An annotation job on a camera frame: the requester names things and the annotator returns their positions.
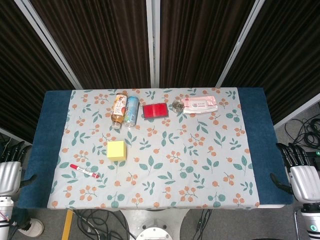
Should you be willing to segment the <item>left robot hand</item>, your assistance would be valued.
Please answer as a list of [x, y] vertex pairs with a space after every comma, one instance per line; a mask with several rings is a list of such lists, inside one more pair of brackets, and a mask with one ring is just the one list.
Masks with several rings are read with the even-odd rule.
[[7, 145], [0, 152], [0, 196], [11, 197], [20, 188], [32, 184], [37, 175], [32, 175], [27, 180], [21, 180], [22, 165], [26, 154], [32, 148], [31, 145], [23, 147], [24, 141], [20, 141], [12, 146]]

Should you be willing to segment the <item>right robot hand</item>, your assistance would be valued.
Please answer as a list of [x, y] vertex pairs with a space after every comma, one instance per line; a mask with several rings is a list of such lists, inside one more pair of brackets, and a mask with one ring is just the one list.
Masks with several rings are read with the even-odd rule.
[[288, 145], [277, 143], [276, 147], [280, 150], [290, 185], [281, 183], [276, 175], [271, 173], [270, 178], [275, 186], [293, 195], [303, 204], [319, 203], [320, 177], [307, 152], [292, 143]]

